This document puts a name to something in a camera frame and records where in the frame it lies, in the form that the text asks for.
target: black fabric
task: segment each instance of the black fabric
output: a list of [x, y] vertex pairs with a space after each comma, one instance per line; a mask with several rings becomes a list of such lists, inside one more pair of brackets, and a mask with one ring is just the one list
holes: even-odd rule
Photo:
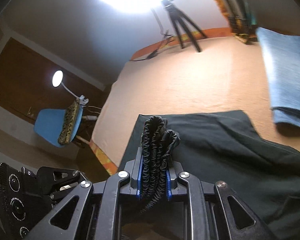
[[[148, 118], [139, 115], [119, 170], [135, 158]], [[180, 135], [171, 156], [185, 171], [226, 181], [279, 239], [300, 240], [300, 152], [262, 139], [242, 111], [162, 118]]]
[[163, 196], [166, 189], [166, 170], [172, 150], [180, 138], [173, 130], [167, 130], [160, 116], [151, 116], [144, 125], [141, 148], [143, 156], [141, 199], [149, 201], [141, 213], [149, 210]]

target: light blue cloth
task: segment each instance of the light blue cloth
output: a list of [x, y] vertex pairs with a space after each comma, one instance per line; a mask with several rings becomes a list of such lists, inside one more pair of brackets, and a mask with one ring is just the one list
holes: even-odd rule
[[[34, 124], [34, 131], [37, 134], [59, 148], [66, 146], [58, 143], [58, 138], [62, 131], [65, 112], [66, 111], [63, 109], [42, 109]], [[71, 141], [74, 139], [79, 129], [82, 113], [83, 108], [81, 107], [78, 112], [77, 120], [74, 124]]]
[[300, 36], [257, 29], [269, 82], [274, 123], [300, 127]]

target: wooden door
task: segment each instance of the wooden door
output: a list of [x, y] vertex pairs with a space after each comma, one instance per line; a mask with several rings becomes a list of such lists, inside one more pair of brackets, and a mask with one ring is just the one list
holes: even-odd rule
[[89, 98], [89, 105], [102, 106], [101, 90], [12, 38], [0, 54], [0, 106], [30, 123], [41, 109], [66, 109], [75, 98], [62, 86], [53, 87], [57, 70], [73, 93]]

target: desk lamp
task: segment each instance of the desk lamp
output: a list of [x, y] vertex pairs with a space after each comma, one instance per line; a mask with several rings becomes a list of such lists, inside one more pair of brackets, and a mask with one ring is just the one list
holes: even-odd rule
[[85, 106], [89, 102], [89, 99], [84, 98], [83, 95], [80, 97], [75, 95], [69, 88], [65, 86], [65, 84], [62, 82], [62, 79], [63, 79], [63, 72], [61, 70], [56, 71], [52, 77], [52, 85], [54, 87], [58, 87], [61, 84], [71, 95], [79, 99], [80, 105]]

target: leopard print cloth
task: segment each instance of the leopard print cloth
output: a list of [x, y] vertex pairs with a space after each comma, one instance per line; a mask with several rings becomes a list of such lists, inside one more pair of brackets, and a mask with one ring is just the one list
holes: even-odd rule
[[76, 100], [66, 109], [65, 116], [63, 117], [62, 131], [58, 138], [59, 144], [65, 145], [71, 142], [71, 135], [75, 121], [77, 120], [79, 109], [80, 105]]

